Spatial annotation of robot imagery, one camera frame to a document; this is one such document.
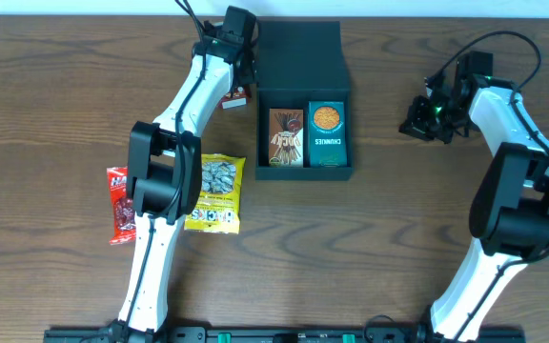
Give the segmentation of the red Hello Panda box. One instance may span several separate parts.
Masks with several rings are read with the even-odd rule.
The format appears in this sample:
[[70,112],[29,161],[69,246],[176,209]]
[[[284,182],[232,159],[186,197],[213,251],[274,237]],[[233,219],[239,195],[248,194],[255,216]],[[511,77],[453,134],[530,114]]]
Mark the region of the red Hello Panda box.
[[234,87],[226,93],[218,103],[218,107],[223,110],[243,107],[251,102],[252,93],[250,86]]

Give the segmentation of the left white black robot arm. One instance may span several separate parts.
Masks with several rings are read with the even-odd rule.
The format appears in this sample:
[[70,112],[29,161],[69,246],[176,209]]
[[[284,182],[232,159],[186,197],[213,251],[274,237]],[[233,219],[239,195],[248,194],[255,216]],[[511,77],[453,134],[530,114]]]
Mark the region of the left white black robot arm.
[[159,342],[168,312],[168,284],[177,237],[201,187],[201,135],[219,101],[254,80],[253,45],[215,39],[193,47],[190,72],[172,103],[130,134],[127,196],[136,243],[130,284],[111,342]]

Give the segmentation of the teal Chunkies cookie box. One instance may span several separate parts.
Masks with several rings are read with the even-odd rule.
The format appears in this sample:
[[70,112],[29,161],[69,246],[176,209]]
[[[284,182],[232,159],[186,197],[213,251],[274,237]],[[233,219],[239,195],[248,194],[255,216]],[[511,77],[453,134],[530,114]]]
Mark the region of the teal Chunkies cookie box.
[[344,103],[311,101],[308,110],[310,166],[346,166],[348,160]]

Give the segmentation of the brown Pocky box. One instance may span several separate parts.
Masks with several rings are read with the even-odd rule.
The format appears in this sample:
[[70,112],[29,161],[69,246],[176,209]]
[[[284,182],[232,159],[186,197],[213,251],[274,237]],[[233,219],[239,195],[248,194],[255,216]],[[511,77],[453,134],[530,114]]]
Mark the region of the brown Pocky box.
[[303,167],[303,119],[303,110],[270,109],[268,162],[271,167]]

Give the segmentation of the black gift box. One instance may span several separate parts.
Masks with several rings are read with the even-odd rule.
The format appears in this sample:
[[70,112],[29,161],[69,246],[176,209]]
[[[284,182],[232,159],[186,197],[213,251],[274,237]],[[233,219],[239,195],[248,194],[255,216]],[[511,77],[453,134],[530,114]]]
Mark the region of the black gift box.
[[[267,21],[261,27],[256,62],[256,169],[260,180],[345,181],[353,171],[350,76],[337,22]],[[347,165],[312,168],[308,115],[311,101],[344,103]],[[304,165],[271,167],[268,162],[270,109],[304,111]]]

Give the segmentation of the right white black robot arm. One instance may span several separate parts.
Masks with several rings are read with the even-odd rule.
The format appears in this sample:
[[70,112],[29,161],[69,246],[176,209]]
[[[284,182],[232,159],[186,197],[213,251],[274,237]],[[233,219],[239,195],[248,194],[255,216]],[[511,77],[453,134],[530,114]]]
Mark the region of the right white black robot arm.
[[425,81],[400,132],[451,142],[481,132],[493,155],[469,213],[469,251],[429,309],[432,342],[476,342],[486,314],[521,271],[549,257],[549,140],[512,81],[471,74]]

